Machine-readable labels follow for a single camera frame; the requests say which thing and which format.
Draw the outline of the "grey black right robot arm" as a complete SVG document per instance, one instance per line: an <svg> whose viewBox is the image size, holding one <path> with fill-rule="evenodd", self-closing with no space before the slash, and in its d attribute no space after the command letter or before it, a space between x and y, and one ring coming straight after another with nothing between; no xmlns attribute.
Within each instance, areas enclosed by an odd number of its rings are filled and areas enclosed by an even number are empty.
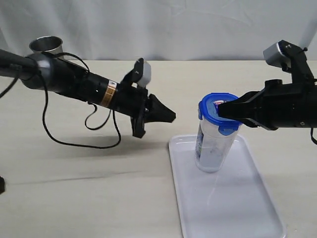
<svg viewBox="0 0 317 238"><path fill-rule="evenodd" d="M218 106L218 115L248 127L266 130L316 128L317 86L314 83L283 84L267 80L261 91L250 91Z"/></svg>

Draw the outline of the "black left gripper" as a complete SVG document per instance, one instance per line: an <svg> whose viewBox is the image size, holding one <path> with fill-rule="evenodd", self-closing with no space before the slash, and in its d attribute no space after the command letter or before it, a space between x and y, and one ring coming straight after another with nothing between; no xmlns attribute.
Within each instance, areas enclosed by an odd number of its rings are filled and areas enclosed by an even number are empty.
<svg viewBox="0 0 317 238"><path fill-rule="evenodd" d="M146 114L148 99L149 113ZM172 123L176 119L174 111L166 107L154 94L148 97L148 90L139 86L118 85L109 108L130 117L132 135L137 138L145 135L145 123Z"/></svg>

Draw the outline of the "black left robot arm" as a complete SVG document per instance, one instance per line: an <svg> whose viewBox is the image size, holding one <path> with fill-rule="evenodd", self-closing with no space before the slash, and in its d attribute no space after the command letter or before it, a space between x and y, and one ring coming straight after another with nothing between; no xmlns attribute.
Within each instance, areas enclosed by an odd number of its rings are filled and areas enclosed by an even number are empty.
<svg viewBox="0 0 317 238"><path fill-rule="evenodd" d="M132 134L137 138L144 136L146 123L171 123L176 118L174 111L148 93L151 66L143 58L137 59L132 70L117 83L61 59L61 54L43 52L23 57L1 50L1 76L15 77L18 72L18 78L29 89L47 89L129 116Z"/></svg>

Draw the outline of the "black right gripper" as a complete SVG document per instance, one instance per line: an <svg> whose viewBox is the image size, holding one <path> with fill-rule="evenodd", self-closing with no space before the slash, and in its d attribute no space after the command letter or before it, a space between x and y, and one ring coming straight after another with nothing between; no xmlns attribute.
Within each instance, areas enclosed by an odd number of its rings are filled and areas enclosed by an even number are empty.
<svg viewBox="0 0 317 238"><path fill-rule="evenodd" d="M222 103L218 115L232 120L249 120L255 127L312 128L314 126L314 85L283 84L274 79L265 82L261 91L250 91L236 100Z"/></svg>

